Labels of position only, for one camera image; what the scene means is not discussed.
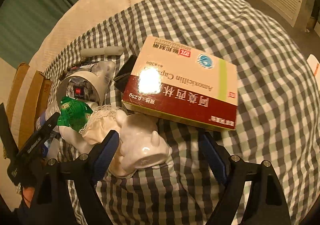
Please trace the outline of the red cream amoxicillin medicine box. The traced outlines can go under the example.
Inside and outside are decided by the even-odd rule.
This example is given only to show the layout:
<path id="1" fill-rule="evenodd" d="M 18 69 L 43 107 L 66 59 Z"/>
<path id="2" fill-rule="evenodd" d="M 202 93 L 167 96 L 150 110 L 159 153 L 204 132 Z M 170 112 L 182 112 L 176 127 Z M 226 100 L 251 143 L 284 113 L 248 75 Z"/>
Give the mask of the red cream amoxicillin medicine box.
<path id="1" fill-rule="evenodd" d="M 207 130 L 236 128 L 236 65 L 192 47 L 148 36 L 122 103 L 130 111 Z"/>

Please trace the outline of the clear plastic bottle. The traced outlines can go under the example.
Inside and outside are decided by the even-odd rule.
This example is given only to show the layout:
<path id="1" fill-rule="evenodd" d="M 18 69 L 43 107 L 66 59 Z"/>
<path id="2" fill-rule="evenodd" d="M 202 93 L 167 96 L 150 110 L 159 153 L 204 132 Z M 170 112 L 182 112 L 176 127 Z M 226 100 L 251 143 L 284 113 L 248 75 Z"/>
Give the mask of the clear plastic bottle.
<path id="1" fill-rule="evenodd" d="M 54 114 L 60 113 L 60 109 L 58 107 L 57 101 L 53 101 L 47 107 L 47 109 L 38 117 L 35 122 L 35 130 L 39 130 L 45 122 Z"/>

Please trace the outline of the green foil packet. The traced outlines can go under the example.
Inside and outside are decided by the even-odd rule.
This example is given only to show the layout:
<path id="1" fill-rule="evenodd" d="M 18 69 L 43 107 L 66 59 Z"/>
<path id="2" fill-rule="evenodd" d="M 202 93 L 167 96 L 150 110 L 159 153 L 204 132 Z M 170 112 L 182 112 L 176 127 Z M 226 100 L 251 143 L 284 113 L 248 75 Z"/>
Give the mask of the green foil packet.
<path id="1" fill-rule="evenodd" d="M 93 110 L 85 102 L 65 96 L 61 100 L 58 126 L 70 127 L 80 131 L 87 124 Z"/>

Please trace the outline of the grey cylindrical stick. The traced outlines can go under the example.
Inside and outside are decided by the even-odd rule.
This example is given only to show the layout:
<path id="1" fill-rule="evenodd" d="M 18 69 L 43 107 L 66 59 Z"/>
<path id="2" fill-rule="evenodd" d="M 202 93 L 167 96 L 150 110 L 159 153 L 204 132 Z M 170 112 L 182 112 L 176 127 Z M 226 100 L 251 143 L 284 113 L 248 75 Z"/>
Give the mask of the grey cylindrical stick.
<path id="1" fill-rule="evenodd" d="M 102 48 L 84 48 L 80 50 L 81 57 L 94 56 L 119 56 L 124 52 L 124 48 L 120 46 L 107 46 Z"/>

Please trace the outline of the green curtain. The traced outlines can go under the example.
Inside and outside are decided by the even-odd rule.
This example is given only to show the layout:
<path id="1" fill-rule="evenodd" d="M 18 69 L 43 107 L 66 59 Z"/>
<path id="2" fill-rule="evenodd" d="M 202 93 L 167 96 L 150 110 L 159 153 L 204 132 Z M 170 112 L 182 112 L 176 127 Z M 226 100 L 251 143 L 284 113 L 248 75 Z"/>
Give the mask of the green curtain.
<path id="1" fill-rule="evenodd" d="M 1 59 L 16 68 L 29 62 L 58 20 L 78 0 L 4 0 Z"/>

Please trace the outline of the white lace cloth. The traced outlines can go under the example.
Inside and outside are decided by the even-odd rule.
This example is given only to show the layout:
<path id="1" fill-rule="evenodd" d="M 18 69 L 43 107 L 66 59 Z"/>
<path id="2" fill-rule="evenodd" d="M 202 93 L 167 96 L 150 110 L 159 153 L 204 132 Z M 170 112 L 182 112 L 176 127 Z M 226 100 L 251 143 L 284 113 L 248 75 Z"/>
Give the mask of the white lace cloth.
<path id="1" fill-rule="evenodd" d="M 116 113 L 119 110 L 119 107 L 111 105 L 98 106 L 79 133 L 91 145 L 101 143 L 109 131 L 120 131 L 121 127 L 116 121 Z"/>

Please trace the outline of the brown cardboard box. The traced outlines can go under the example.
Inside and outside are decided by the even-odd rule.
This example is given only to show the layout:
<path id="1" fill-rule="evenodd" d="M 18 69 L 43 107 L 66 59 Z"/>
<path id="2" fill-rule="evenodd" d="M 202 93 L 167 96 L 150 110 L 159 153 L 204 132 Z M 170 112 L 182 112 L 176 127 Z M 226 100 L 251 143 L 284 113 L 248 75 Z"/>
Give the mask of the brown cardboard box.
<path id="1" fill-rule="evenodd" d="M 21 149 L 35 131 L 46 110 L 52 81 L 26 63 L 18 66 L 7 102 L 6 114 L 12 136 Z"/>

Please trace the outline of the white ceramic pig figurine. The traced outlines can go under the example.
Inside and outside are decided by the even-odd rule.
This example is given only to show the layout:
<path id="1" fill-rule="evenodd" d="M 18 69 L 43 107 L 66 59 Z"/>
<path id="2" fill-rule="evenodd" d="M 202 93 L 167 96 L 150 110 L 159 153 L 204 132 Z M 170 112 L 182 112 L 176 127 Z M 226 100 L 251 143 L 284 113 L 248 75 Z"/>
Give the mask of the white ceramic pig figurine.
<path id="1" fill-rule="evenodd" d="M 138 169 L 164 163 L 171 155 L 171 148 L 158 133 L 158 118 L 141 113 L 127 115 L 116 112 L 120 126 L 120 167 L 129 175 Z"/>

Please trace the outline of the white tape roll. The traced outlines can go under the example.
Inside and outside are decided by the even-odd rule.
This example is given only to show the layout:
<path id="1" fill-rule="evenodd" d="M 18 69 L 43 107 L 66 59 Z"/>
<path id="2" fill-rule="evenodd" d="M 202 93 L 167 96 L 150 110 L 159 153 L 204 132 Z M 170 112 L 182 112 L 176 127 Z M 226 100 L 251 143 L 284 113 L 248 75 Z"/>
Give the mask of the white tape roll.
<path id="1" fill-rule="evenodd" d="M 102 106 L 105 94 L 110 83 L 110 78 L 89 71 L 79 71 L 66 77 L 59 85 L 56 92 L 58 107 L 62 105 L 64 97 L 96 102 Z"/>

